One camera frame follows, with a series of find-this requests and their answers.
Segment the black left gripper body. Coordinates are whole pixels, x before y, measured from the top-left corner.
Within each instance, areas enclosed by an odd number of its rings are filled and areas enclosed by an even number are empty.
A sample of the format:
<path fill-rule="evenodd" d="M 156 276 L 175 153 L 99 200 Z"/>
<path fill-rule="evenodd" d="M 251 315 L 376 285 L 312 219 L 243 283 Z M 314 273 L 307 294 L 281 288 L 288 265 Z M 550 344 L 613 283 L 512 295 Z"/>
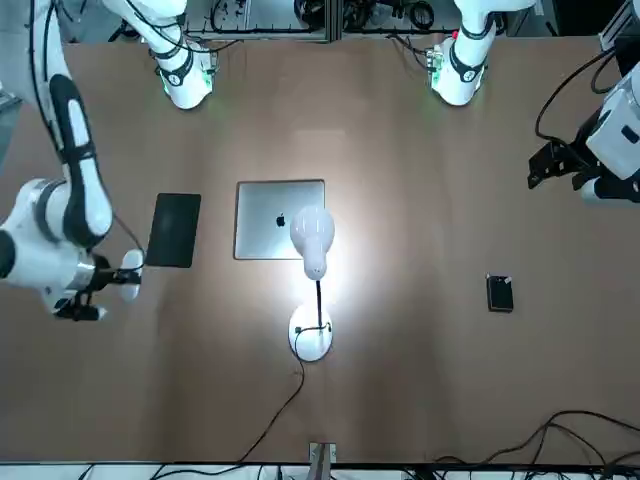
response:
<path fill-rule="evenodd" d="M 599 160 L 587 147 L 587 139 L 593 132 L 598 121 L 599 114 L 593 113 L 585 120 L 577 130 L 574 139 L 570 142 L 553 140 L 554 147 L 565 157 L 570 158 L 578 171 L 595 172 L 599 168 Z"/>

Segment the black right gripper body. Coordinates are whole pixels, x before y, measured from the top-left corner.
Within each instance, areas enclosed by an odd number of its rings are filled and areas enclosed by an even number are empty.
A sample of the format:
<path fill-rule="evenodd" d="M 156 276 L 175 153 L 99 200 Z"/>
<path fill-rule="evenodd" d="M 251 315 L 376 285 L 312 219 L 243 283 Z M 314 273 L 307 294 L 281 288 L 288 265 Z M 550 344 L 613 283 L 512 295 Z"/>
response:
<path fill-rule="evenodd" d="M 114 268 L 108 259 L 102 255 L 94 255 L 94 271 L 89 283 L 89 291 L 99 292 L 110 284 L 115 284 L 118 268 Z"/>

